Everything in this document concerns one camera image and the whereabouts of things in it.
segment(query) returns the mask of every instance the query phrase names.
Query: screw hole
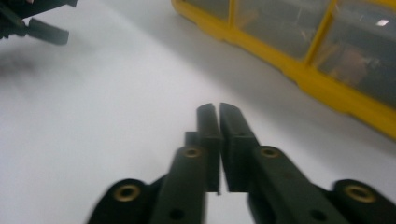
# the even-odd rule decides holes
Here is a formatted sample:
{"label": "screw hole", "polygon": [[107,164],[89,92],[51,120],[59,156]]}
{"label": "screw hole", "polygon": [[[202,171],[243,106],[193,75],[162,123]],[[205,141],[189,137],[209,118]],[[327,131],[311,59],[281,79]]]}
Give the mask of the screw hole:
{"label": "screw hole", "polygon": [[319,210],[311,210],[310,215],[312,218],[314,218],[317,221],[326,221],[327,216],[323,212]]}
{"label": "screw hole", "polygon": [[134,193],[133,189],[123,189],[120,193],[123,197],[131,196]]}
{"label": "screw hole", "polygon": [[353,193],[359,197],[362,197],[362,198],[367,198],[369,196],[366,192],[359,190],[359,189],[352,189],[351,193]]}
{"label": "screw hole", "polygon": [[184,212],[183,210],[180,209],[174,209],[169,213],[169,217],[172,218],[173,220],[181,220],[184,217]]}

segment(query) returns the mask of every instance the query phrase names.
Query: brass screw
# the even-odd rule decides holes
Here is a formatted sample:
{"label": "brass screw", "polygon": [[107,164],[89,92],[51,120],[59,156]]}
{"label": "brass screw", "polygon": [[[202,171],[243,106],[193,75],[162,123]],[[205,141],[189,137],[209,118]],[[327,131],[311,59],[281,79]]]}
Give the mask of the brass screw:
{"label": "brass screw", "polygon": [[195,158],[201,156],[201,150],[198,148],[190,147],[184,150],[183,154],[185,157]]}
{"label": "brass screw", "polygon": [[123,185],[114,191],[114,198],[119,202],[130,202],[140,195],[140,188],[136,185]]}
{"label": "brass screw", "polygon": [[268,158],[276,158],[276,157],[280,156],[278,151],[273,150],[271,148],[262,148],[261,153],[262,153],[262,156],[268,157]]}
{"label": "brass screw", "polygon": [[361,203],[373,203],[376,200],[370,190],[358,185],[346,186],[344,191],[347,196]]}

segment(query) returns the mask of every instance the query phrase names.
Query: yellow plastic frame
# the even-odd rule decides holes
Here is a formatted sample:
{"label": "yellow plastic frame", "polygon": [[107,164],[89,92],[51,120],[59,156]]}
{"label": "yellow plastic frame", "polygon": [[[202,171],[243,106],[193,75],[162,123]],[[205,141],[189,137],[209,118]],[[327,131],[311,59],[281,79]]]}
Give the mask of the yellow plastic frame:
{"label": "yellow plastic frame", "polygon": [[[237,6],[236,3],[238,0],[229,1],[229,18],[227,21],[222,21],[184,0],[172,0],[172,4],[178,13],[195,22],[200,29],[214,36],[216,39],[225,40],[243,49],[247,49],[279,68],[286,76],[296,81],[303,91],[332,108],[361,119],[379,131],[396,139],[395,109],[324,75],[313,65],[313,59],[333,21],[332,11],[341,0],[332,0],[330,2],[309,51],[302,61],[292,58],[280,50],[266,45],[259,39],[239,30],[234,24],[235,6]],[[361,1],[396,10],[396,1]]]}

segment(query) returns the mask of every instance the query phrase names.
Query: yellow bin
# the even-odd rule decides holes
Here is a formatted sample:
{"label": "yellow bin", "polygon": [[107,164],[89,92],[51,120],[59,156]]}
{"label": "yellow bin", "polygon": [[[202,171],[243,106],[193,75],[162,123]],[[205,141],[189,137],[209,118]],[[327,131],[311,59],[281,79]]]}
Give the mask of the yellow bin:
{"label": "yellow bin", "polygon": [[172,0],[217,39],[396,139],[396,1]]}

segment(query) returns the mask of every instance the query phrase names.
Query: white table surface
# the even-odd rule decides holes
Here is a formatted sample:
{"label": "white table surface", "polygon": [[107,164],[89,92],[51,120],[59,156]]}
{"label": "white table surface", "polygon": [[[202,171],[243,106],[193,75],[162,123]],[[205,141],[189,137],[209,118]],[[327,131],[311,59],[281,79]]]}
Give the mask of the white table surface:
{"label": "white table surface", "polygon": [[[195,109],[236,105],[262,145],[317,185],[363,181],[396,202],[396,143],[206,35],[170,1],[81,0],[35,16],[56,47],[0,41],[0,223],[85,223],[113,183],[167,173]],[[245,194],[208,196],[207,223],[252,223]]]}

